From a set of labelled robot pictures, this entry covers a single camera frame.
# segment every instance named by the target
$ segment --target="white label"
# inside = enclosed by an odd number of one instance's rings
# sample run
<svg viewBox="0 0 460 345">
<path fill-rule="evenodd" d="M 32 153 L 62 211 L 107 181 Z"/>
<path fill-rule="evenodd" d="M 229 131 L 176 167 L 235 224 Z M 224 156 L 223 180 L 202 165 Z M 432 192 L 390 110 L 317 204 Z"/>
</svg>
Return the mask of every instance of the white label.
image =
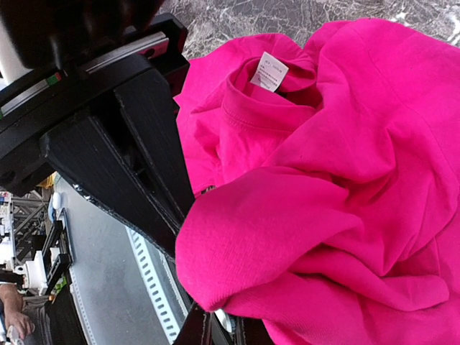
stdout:
<svg viewBox="0 0 460 345">
<path fill-rule="evenodd" d="M 268 52 L 264 52 L 251 83 L 275 92 L 280 87 L 288 71 L 289 68 L 284 63 L 281 63 Z"/>
</svg>

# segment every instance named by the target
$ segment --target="grate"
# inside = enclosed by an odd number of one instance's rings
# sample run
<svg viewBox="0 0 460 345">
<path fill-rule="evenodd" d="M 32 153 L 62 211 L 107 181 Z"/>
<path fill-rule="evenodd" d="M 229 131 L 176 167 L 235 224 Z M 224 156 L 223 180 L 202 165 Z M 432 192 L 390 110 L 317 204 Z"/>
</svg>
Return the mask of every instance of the grate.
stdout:
<svg viewBox="0 0 460 345">
<path fill-rule="evenodd" d="M 145 239 L 134 230 L 126 228 L 129 241 L 136 257 L 137 266 L 144 280 L 145 287 L 149 293 L 155 313 L 160 320 L 161 327 L 165 332 L 166 338 L 170 344 L 174 343 L 178 337 L 180 327 L 171 310 L 170 304 L 166 298 L 165 291 L 161 286 L 160 279 L 150 257 Z"/>
</svg>

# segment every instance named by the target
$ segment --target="person's hand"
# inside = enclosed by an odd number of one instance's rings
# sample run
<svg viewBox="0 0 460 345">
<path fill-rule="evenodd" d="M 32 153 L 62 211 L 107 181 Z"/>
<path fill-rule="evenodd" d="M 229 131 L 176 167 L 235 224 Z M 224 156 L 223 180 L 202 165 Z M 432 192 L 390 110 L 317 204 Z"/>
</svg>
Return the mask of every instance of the person's hand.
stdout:
<svg viewBox="0 0 460 345">
<path fill-rule="evenodd" d="M 19 312 L 5 314 L 6 329 L 8 329 L 10 326 L 15 327 L 22 340 L 24 340 L 26 336 L 32 334 L 35 331 L 35 325 L 30 320 L 29 316 Z"/>
</svg>

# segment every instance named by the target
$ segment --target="person's arm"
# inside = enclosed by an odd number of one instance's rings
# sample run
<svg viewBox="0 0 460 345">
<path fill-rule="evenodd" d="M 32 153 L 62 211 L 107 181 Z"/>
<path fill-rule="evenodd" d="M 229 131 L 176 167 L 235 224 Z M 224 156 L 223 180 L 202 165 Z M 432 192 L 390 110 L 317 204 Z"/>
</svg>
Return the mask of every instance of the person's arm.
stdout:
<svg viewBox="0 0 460 345">
<path fill-rule="evenodd" d="M 23 300 L 13 284 L 0 285 L 0 300 L 4 304 L 5 326 L 14 326 L 21 339 L 35 330 L 29 316 L 22 313 Z"/>
</svg>

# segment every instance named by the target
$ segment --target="marble surface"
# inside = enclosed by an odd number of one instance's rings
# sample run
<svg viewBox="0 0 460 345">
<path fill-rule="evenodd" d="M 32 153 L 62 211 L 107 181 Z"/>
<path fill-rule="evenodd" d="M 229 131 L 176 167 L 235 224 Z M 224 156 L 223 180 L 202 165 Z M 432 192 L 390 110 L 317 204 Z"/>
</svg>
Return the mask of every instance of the marble surface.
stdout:
<svg viewBox="0 0 460 345">
<path fill-rule="evenodd" d="M 185 54 L 196 58 L 235 37 L 281 32 L 299 45 L 325 22 L 378 17 L 460 46 L 455 0 L 166 0 L 190 30 Z"/>
</svg>

